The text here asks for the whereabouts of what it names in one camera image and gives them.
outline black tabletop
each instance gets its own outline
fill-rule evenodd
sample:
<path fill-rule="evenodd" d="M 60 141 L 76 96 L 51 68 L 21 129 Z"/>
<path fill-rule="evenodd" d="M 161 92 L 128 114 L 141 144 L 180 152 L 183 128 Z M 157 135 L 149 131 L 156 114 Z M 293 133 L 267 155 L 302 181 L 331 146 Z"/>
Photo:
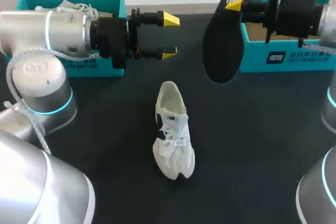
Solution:
<path fill-rule="evenodd" d="M 321 121 L 332 73 L 239 73 L 212 83 L 202 65 L 210 17 L 141 29 L 141 43 L 177 45 L 176 57 L 130 61 L 122 78 L 70 78 L 77 117 L 47 142 L 92 181 L 93 224 L 300 223 L 298 182 L 334 144 Z M 0 69 L 0 100 L 11 99 L 3 62 Z M 152 153 L 155 103 L 168 80 L 183 96 L 195 150 L 194 174 L 183 183 L 167 179 Z"/>

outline white cable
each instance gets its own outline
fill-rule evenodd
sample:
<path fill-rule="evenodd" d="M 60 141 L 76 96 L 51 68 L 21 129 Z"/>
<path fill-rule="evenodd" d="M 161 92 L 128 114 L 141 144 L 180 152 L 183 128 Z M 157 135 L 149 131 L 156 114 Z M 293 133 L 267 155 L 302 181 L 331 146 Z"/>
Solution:
<path fill-rule="evenodd" d="M 98 11 L 97 9 L 93 8 L 91 5 L 86 4 L 76 4 L 75 8 L 78 9 L 80 12 L 84 12 L 90 16 L 90 20 L 97 20 L 98 19 Z"/>
<path fill-rule="evenodd" d="M 15 85 L 13 82 L 13 66 L 16 64 L 16 62 L 24 56 L 28 56 L 28 55 L 32 55 L 32 54 L 50 54 L 50 55 L 54 55 L 57 56 L 59 58 L 63 58 L 63 59 L 67 59 L 67 60 L 72 60 L 72 61 L 79 61 L 79 60 L 88 60 L 88 59 L 93 59 L 93 58 L 99 58 L 99 54 L 92 54 L 89 57 L 85 57 L 85 58 L 79 58 L 79 57 L 71 57 L 65 54 L 62 54 L 60 52 L 56 52 L 53 50 L 49 50 L 49 49 L 28 49 L 25 50 L 21 53 L 19 53 L 18 55 L 14 55 L 12 56 L 12 58 L 10 59 L 7 68 L 6 68 L 6 80 L 7 80 L 7 84 L 9 87 L 9 90 L 11 91 L 14 99 L 16 100 L 16 102 L 18 102 L 19 104 L 19 109 L 16 109 L 10 102 L 5 101 L 4 105 L 7 108 L 10 108 L 14 111 L 18 111 L 24 115 L 27 116 L 27 118 L 29 119 L 30 123 L 32 124 L 32 127 L 44 149 L 44 151 L 48 154 L 51 154 L 50 149 L 48 147 L 48 144 L 46 142 L 46 140 L 44 139 L 44 135 L 45 135 L 45 129 L 42 126 L 42 124 L 35 118 L 35 115 L 32 113 L 32 111 L 28 108 L 28 106 L 25 104 L 25 102 L 22 100 L 22 98 L 19 96 L 19 94 L 16 92 L 15 89 Z"/>

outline shoelace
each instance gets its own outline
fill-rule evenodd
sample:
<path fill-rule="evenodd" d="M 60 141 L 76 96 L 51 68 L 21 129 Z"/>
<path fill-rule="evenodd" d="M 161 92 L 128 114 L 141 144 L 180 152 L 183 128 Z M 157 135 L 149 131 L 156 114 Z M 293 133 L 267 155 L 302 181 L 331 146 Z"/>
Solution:
<path fill-rule="evenodd" d="M 167 165 L 175 149 L 186 146 L 186 127 L 178 133 L 163 125 L 160 131 L 163 131 L 166 139 L 159 143 L 159 154 L 167 159 Z"/>
<path fill-rule="evenodd" d="M 86 4 L 76 4 L 75 8 L 77 8 L 80 12 L 86 13 L 90 16 L 90 20 L 97 20 L 98 19 L 98 11 L 97 9 L 93 8 L 91 5 Z"/>

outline teal box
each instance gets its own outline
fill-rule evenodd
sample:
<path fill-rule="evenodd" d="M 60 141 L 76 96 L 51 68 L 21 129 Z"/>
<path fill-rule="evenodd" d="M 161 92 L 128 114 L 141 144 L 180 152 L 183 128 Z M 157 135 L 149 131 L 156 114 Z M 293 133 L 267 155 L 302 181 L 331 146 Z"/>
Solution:
<path fill-rule="evenodd" d="M 18 0 L 16 10 L 34 10 L 36 6 L 55 8 L 63 0 Z M 127 17 L 124 0 L 68 0 L 75 4 L 91 4 L 100 12 L 112 13 L 118 17 Z M 111 59 L 96 59 L 91 61 L 67 61 L 61 59 L 69 77 L 120 77 L 123 69 L 113 69 Z"/>
<path fill-rule="evenodd" d="M 326 4 L 329 0 L 318 0 Z M 241 72 L 277 72 L 277 71 L 311 71 L 334 70 L 336 57 L 324 52 L 312 51 L 298 47 L 298 40 L 264 40 L 250 41 L 245 24 L 241 23 L 244 39 L 244 56 L 240 65 Z M 306 39 L 318 45 L 317 39 Z"/>

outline white sneaker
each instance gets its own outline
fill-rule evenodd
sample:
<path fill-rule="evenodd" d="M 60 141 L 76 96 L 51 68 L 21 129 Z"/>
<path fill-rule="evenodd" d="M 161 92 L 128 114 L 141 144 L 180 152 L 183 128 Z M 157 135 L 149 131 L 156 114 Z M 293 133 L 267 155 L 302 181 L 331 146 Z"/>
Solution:
<path fill-rule="evenodd" d="M 190 143 L 186 108 L 172 81 L 161 86 L 156 103 L 156 123 L 158 132 L 153 153 L 157 165 L 170 179 L 189 178 L 195 168 L 195 152 Z"/>

